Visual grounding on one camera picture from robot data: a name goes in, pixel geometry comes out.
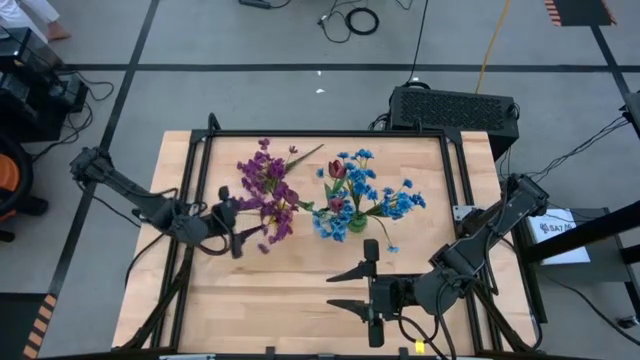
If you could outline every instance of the gray floor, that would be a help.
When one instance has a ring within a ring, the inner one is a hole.
[[[52,47],[73,64],[127,64],[151,0],[51,0],[73,37]],[[331,1],[293,0],[274,11],[241,7],[235,0],[161,0],[142,52],[142,64],[410,63],[423,1],[405,12],[393,1],[369,0],[381,25],[370,37],[329,43],[316,25]],[[635,0],[609,0],[618,26],[603,28],[622,65],[640,65]],[[431,0],[419,62],[480,64],[502,9],[502,0]],[[331,24],[339,37],[344,29]],[[542,1],[514,0],[496,42],[492,64],[604,65],[589,28],[550,23]],[[123,72],[84,72],[117,85]],[[225,129],[364,129],[386,110],[393,86],[407,72],[271,71],[135,73],[111,145],[119,170],[151,182],[162,133],[203,127],[209,112]],[[472,91],[477,73],[418,72],[433,88]],[[640,74],[625,74],[632,91]],[[543,168],[619,115],[622,97],[608,73],[488,73],[483,93],[515,97],[522,109],[512,171]],[[0,244],[0,292],[46,292],[73,220],[80,192],[68,163],[82,146],[97,145],[115,94],[91,102],[95,122],[74,145],[59,147],[36,165],[34,193],[51,201],[39,219],[14,218],[2,226],[20,234]],[[640,142],[622,128],[572,158],[542,185],[554,203],[617,209],[640,198]],[[116,208],[129,206],[103,187]],[[639,243],[637,232],[626,245]],[[41,356],[109,349],[133,256],[137,229],[92,204],[84,224]],[[577,297],[541,283],[550,322],[542,349],[558,355],[627,359],[637,348],[608,328]],[[611,318],[631,314],[624,288],[580,286]],[[640,337],[640,330],[629,334]]]

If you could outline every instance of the orange object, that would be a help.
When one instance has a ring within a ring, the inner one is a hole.
[[[7,155],[0,154],[0,188],[15,191],[20,183],[20,169],[18,165]],[[16,211],[0,216],[0,221],[4,221],[16,214]]]

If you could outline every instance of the person's foot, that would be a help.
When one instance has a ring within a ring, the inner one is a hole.
[[[49,41],[62,40],[71,36],[57,21],[50,23],[48,28],[47,39]]]

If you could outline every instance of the wooden table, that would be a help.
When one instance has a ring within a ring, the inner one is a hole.
[[[166,132],[151,191],[180,186],[188,149],[189,132]],[[476,205],[489,206],[500,197],[493,158],[485,133],[464,133],[464,151]],[[217,191],[228,185],[231,193],[246,196],[240,185],[238,160],[252,157],[258,149],[257,138],[216,137],[210,159],[204,200],[217,202]],[[377,238],[381,244],[378,272],[423,273],[431,270],[427,262],[442,245],[454,241],[450,203],[447,195],[443,162],[437,139],[430,138],[272,138],[272,155],[285,157],[289,145],[302,153],[318,144],[325,146],[287,175],[290,186],[297,189],[305,201],[322,203],[323,179],[316,169],[326,167],[340,151],[353,153],[359,148],[370,149],[375,159],[370,167],[378,177],[371,183],[377,188],[398,188],[404,178],[414,182],[412,191],[420,191],[427,208],[417,208],[407,217],[393,222],[384,219],[389,234],[400,252],[384,251],[381,228],[370,223],[362,234],[348,234],[347,241],[323,240],[314,233],[311,215],[304,211],[295,215],[294,234],[271,247],[269,255],[261,254],[255,235],[245,245],[245,255],[239,260],[231,256],[209,257],[199,251],[194,258],[189,293],[179,350],[208,353],[264,353],[266,346],[275,346],[277,353],[288,354],[397,354],[399,347],[414,346],[400,334],[395,322],[385,326],[386,343],[382,348],[369,348],[367,329],[353,314],[327,305],[328,299],[367,299],[365,280],[327,283],[328,277],[354,267],[363,259],[362,241]],[[450,147],[452,167],[457,178],[455,149]],[[189,193],[195,191],[197,165]],[[457,180],[461,203],[462,189]],[[257,224],[255,216],[238,216],[237,230]],[[157,236],[150,226],[143,225],[137,250]],[[205,244],[219,247],[219,240]],[[146,254],[135,266],[127,286],[113,345],[127,341],[146,319],[158,301],[169,241],[164,241]],[[516,256],[506,246],[491,250],[491,259],[500,287],[496,304],[513,328],[529,344],[535,335]],[[484,312],[479,305],[481,324],[486,327]],[[416,320],[427,333],[433,331],[433,320],[417,307],[403,315]],[[174,310],[166,315],[162,344],[168,344]],[[465,301],[458,301],[445,319],[451,330],[459,355],[472,355]],[[489,335],[483,330],[485,348]],[[436,344],[447,351],[442,333]]]

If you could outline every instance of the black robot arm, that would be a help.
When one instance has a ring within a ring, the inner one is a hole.
[[[377,274],[378,242],[365,240],[365,261],[327,281],[368,278],[369,303],[355,300],[329,300],[327,303],[358,315],[368,324],[369,345],[381,347],[384,345],[384,320],[399,320],[402,308],[419,305],[428,314],[441,317],[458,298],[473,291],[514,351],[532,351],[490,300],[486,292],[488,285],[476,275],[485,265],[486,250],[525,217],[543,215],[548,197],[527,176],[512,175],[503,199],[487,210],[471,211],[457,224],[459,240],[443,246],[432,256],[429,262],[433,270],[426,274]]]
[[[238,206],[229,197],[226,186],[220,188],[220,203],[212,206],[209,214],[191,215],[192,204],[180,201],[175,196],[163,196],[163,193],[171,190],[159,194],[150,193],[118,172],[109,153],[97,147],[84,148],[71,162],[71,173],[75,181],[82,182],[85,186],[98,182],[113,189],[137,207],[133,213],[141,221],[187,245],[200,246],[207,238],[229,235],[230,244],[212,255],[222,255],[231,250],[233,258],[241,257],[242,245],[246,239],[260,230],[260,227],[256,227],[240,234],[233,233]]]

